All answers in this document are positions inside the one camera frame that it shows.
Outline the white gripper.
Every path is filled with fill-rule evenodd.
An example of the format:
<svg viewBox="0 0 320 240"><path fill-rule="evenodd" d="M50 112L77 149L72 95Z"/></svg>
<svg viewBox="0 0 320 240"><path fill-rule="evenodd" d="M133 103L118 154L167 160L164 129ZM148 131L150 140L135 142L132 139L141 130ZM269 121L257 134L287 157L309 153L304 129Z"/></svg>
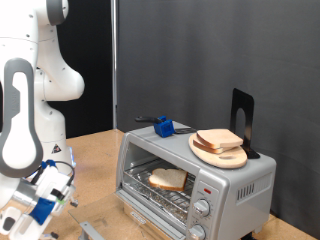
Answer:
<svg viewBox="0 0 320 240"><path fill-rule="evenodd" d="M15 220L10 240L57 240L59 235L43 234L53 217L59 216L70 201L77 207L79 202L72 197L75 187L70 176L60 173L55 166L47 166L35 184L21 179L13 193L9 206L14 207Z"/></svg>

